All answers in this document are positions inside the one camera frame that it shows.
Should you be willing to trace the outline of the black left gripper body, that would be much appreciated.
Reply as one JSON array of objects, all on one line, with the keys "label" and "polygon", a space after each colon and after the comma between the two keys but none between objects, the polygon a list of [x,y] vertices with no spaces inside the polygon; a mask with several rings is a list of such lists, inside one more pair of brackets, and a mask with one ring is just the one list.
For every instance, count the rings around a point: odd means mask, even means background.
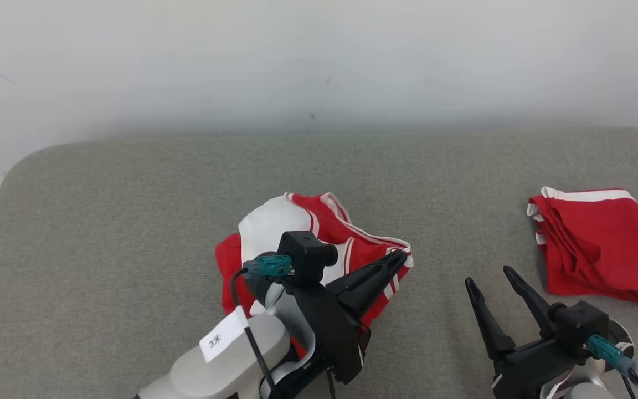
[{"label": "black left gripper body", "polygon": [[326,372],[344,385],[352,382],[364,367],[370,329],[341,305],[341,295],[321,283],[292,285],[291,295],[311,334],[303,343],[305,356],[291,372],[291,384],[307,386]]}]

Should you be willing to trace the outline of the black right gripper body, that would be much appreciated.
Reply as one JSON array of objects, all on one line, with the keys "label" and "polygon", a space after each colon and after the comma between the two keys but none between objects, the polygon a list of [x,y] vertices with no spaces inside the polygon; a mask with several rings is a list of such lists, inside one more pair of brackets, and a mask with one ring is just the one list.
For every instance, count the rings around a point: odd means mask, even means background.
[{"label": "black right gripper body", "polygon": [[566,350],[555,339],[541,339],[516,349],[498,348],[493,350],[493,394],[496,398],[539,398],[544,386],[584,365],[590,357],[583,349]]}]

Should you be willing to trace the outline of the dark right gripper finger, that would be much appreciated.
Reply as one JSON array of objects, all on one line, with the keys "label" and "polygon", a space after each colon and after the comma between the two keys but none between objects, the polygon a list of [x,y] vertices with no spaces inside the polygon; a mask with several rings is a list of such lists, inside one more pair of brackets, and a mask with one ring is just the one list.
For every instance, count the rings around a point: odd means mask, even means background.
[{"label": "dark right gripper finger", "polygon": [[530,313],[538,324],[539,335],[542,339],[550,339],[554,336],[554,328],[549,316],[550,304],[511,266],[504,266],[503,272],[511,283],[512,289],[521,296]]},{"label": "dark right gripper finger", "polygon": [[471,277],[464,281],[469,300],[474,312],[488,358],[498,360],[516,350],[516,343],[505,334],[491,311],[489,311],[484,295]]}]

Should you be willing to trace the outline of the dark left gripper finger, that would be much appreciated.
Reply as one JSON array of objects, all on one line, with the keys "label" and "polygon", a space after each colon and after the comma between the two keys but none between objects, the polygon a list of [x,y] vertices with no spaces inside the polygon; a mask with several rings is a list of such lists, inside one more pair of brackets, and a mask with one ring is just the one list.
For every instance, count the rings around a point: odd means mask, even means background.
[{"label": "dark left gripper finger", "polygon": [[408,254],[404,250],[395,250],[379,260],[328,283],[327,288],[337,297],[345,293],[360,298],[366,298],[369,294],[379,295],[398,275],[398,271],[407,259]]},{"label": "dark left gripper finger", "polygon": [[387,305],[387,302],[392,299],[393,296],[400,290],[400,273],[404,268],[404,265],[398,271],[398,275],[393,278],[393,281],[385,290],[379,295],[369,294],[366,298],[360,298],[358,296],[345,293],[341,295],[341,305],[349,311],[355,318],[366,321],[372,321],[377,318],[377,315],[383,311],[383,308]]}]

